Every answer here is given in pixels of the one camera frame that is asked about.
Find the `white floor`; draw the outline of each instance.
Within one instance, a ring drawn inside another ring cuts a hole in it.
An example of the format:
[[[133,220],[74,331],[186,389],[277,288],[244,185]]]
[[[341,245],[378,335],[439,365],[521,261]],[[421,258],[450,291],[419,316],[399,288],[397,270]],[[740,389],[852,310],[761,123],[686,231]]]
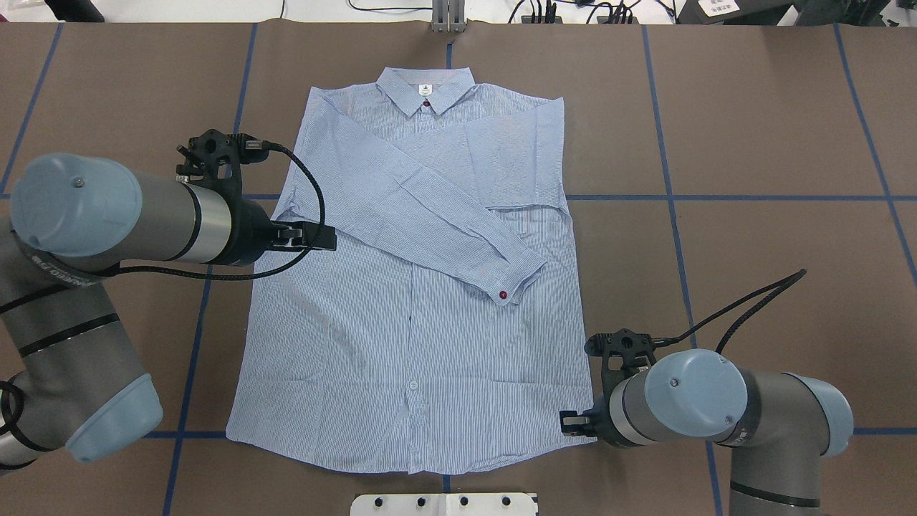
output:
[[[351,0],[360,7],[430,6],[430,0]],[[659,1],[671,5],[672,0],[640,0],[634,14],[643,24],[670,24],[671,18]],[[347,0],[94,0],[107,21],[112,22],[252,22],[283,17],[313,22],[386,22],[411,19],[429,20],[429,11],[361,12],[348,6]],[[685,0],[676,0],[679,11]],[[506,23],[516,0],[466,0],[468,19],[491,23]],[[559,4],[558,16],[564,23],[584,23],[591,6],[576,7]],[[604,15],[603,7],[596,14]],[[40,0],[0,0],[0,13],[10,21],[56,21]],[[528,2],[519,8],[521,15],[531,14]],[[903,27],[917,27],[917,13],[896,7],[896,0],[882,12],[886,19]],[[784,17],[781,25],[791,24],[793,15]]]

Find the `shirt sleeve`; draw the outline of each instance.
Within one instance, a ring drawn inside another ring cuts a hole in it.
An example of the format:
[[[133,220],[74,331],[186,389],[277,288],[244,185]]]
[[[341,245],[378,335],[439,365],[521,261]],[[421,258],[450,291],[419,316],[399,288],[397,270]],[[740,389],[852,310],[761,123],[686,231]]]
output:
[[[295,151],[322,188],[326,223],[367,245],[475,286],[504,305],[546,260],[468,194],[309,95]],[[277,212],[317,219],[312,187],[292,166]]]

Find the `brown table surface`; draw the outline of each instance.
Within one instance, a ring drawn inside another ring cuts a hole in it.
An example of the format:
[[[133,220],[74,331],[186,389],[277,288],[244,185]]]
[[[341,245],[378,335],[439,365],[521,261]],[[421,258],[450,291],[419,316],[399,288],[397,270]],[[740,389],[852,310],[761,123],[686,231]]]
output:
[[[823,462],[826,513],[917,514],[917,29],[428,30],[0,24],[0,215],[42,153],[169,176],[175,145],[205,129],[292,144],[310,86],[373,82],[385,66],[469,66],[478,82],[563,96],[587,333],[678,334],[808,268],[726,354],[846,394],[856,436]],[[245,191],[270,208],[286,166],[249,167]],[[344,515],[358,494],[444,490],[537,492],[549,516],[727,507],[728,451],[700,442],[595,443],[454,477],[347,475],[230,442],[250,284],[132,275],[108,287],[162,424],[91,465],[59,451],[4,478],[0,514]],[[697,345],[714,347],[729,322]],[[6,378],[22,365],[0,341]]]

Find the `white mounting bracket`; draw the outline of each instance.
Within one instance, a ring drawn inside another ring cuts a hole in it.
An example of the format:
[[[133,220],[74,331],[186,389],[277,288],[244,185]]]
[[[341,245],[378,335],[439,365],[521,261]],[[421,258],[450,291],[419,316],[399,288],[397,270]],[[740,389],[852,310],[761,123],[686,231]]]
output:
[[[450,493],[361,495],[350,516],[538,516],[538,495]]]
[[[465,32],[465,0],[433,0],[434,32]]]

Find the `shirt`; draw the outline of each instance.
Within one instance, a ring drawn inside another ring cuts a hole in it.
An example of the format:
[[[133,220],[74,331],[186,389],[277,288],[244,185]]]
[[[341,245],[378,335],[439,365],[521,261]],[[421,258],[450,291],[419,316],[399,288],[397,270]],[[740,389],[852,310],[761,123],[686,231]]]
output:
[[[294,151],[337,250],[254,283],[226,436],[354,473],[487,471],[593,441],[558,418],[591,407],[563,128],[562,99],[468,69],[313,88]],[[274,217],[317,219],[295,167]]]

